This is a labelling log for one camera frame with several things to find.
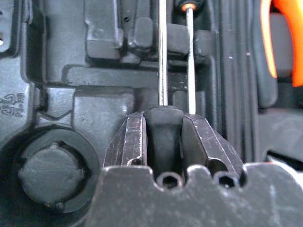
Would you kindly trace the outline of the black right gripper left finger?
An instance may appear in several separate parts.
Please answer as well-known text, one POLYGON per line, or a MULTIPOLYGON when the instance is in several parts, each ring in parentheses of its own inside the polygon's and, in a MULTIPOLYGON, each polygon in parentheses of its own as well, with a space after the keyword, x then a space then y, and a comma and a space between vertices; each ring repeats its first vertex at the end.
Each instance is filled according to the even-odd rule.
POLYGON ((106 150, 103 167, 147 166, 146 120, 142 112, 128 115, 106 150))

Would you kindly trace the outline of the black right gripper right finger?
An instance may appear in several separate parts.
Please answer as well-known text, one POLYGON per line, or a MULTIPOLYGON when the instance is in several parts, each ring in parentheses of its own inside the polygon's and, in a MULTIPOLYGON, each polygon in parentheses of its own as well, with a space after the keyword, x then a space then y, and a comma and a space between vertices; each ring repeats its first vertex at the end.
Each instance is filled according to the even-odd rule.
POLYGON ((212 175, 219 171, 241 175, 243 162, 235 148, 207 119, 199 115, 185 114, 181 144, 185 168, 202 165, 206 166, 212 175))

